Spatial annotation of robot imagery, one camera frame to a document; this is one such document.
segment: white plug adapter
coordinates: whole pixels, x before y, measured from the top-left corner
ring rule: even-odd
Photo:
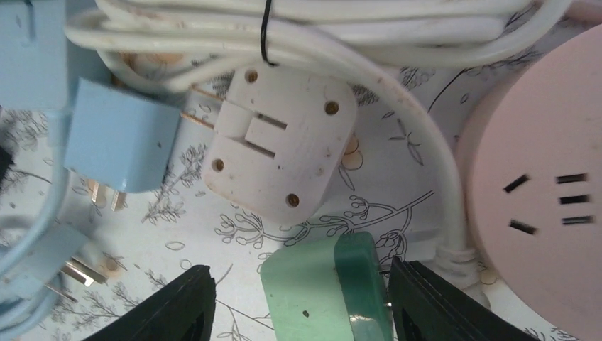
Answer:
[[[236,70],[202,178],[214,193],[278,224],[322,204],[356,118],[350,86],[290,67]]]

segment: white table surface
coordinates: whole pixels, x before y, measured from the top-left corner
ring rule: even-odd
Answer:
[[[529,15],[513,18],[508,30]],[[453,147],[468,113],[497,81],[587,27],[562,21],[536,46],[499,63],[468,70],[404,68],[399,79],[429,108]],[[157,79],[199,60],[203,57],[139,55],[136,68]],[[223,94],[227,80],[217,80],[206,88]],[[275,335],[258,271],[283,245],[362,230],[372,233],[383,263],[395,255],[407,260],[431,258],[437,227],[442,225],[442,202],[430,155],[420,148],[425,137],[412,134],[412,127],[404,125],[403,118],[373,94],[360,87],[355,90],[361,105],[355,133],[358,147],[350,148],[334,174],[324,207],[299,226],[265,222],[211,194],[200,179],[200,165],[212,132],[188,121],[180,125],[162,193],[129,195],[127,208],[112,212],[108,206],[93,205],[84,179],[73,174],[58,219],[93,238],[96,248],[104,252],[101,265],[109,281],[90,288],[68,281],[67,287],[79,302],[63,301],[21,339],[81,340],[192,264],[206,264],[218,281],[212,340],[271,341]],[[214,114],[215,107],[203,101],[191,97],[184,108],[197,116],[209,111]],[[2,183],[0,197],[0,241],[10,244],[18,234],[13,228],[28,226],[40,209],[52,161],[40,114],[4,110],[0,129],[0,143],[16,155],[16,165]],[[493,311],[512,324],[540,340],[576,340],[527,308],[485,266],[482,281]]]

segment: socket hole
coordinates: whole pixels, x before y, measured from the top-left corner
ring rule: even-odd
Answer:
[[[508,186],[504,187],[504,191],[506,191],[507,193],[510,193],[513,190],[515,190],[518,186],[522,185],[523,183],[526,183],[529,180],[530,180],[529,176],[527,174],[523,174],[518,179],[509,183]]]
[[[299,206],[299,197],[296,194],[291,193],[286,196],[286,203],[290,207],[297,207],[297,206]]]
[[[328,115],[336,114],[337,112],[339,112],[339,103],[336,103],[335,101],[326,102],[326,104],[324,105],[324,111]]]
[[[282,130],[286,130],[286,126],[287,124],[282,122],[282,121],[278,121],[277,119],[273,119],[272,117],[266,116],[264,114],[258,114],[257,118],[260,119],[261,121],[264,121],[265,123],[269,123],[273,126],[276,126]]]
[[[535,234],[537,233],[537,229],[531,225],[525,224],[524,222],[519,222],[517,220],[511,220],[510,224],[508,225],[510,227],[512,227],[513,229],[517,229],[521,232],[524,232],[526,234]]]
[[[560,201],[560,205],[582,204],[584,202],[589,202],[589,195],[575,195],[572,197],[561,197],[558,199],[558,201]]]
[[[211,163],[211,167],[213,168],[214,171],[221,172],[224,170],[224,161],[220,158],[216,158]]]
[[[257,80],[257,77],[259,77],[259,75],[256,70],[251,69],[245,73],[245,80],[249,84],[254,83]]]
[[[587,181],[587,173],[582,174],[573,174],[573,175],[564,175],[557,176],[556,183],[580,183],[582,181]]]
[[[563,225],[593,224],[593,216],[562,218]]]
[[[276,153],[274,153],[273,151],[270,151],[268,149],[265,149],[261,146],[258,146],[256,144],[254,144],[253,142],[249,142],[249,141],[245,141],[245,146],[253,149],[254,151],[258,152],[258,153],[262,153],[263,155],[269,157],[269,158],[275,158],[276,157]]]

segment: blue power adapter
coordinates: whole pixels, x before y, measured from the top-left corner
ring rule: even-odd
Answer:
[[[120,193],[155,190],[179,121],[179,109],[80,80],[65,167]]]
[[[108,82],[96,51],[65,37],[72,14],[94,0],[0,0],[0,104],[10,109],[60,111],[70,106],[77,80]]]

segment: power plug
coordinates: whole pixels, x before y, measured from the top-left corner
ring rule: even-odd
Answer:
[[[124,193],[161,186],[179,121],[174,107],[80,80],[65,167],[114,189],[118,210]]]
[[[65,37],[67,17],[95,8],[94,0],[0,1],[0,104],[60,111],[70,106],[79,77],[109,81],[95,51]]]
[[[357,118],[350,86],[264,63],[235,71],[202,179],[216,194],[279,224],[322,204]]]
[[[46,287],[74,301],[73,297],[53,283],[53,279],[59,272],[67,274],[85,286],[106,281],[103,275],[72,257],[87,242],[88,238],[67,225],[51,229],[33,245],[17,265],[2,276],[4,285],[0,287],[0,292],[24,300],[33,300],[43,293]]]
[[[261,266],[261,283],[279,340],[393,339],[369,232],[279,249]]]

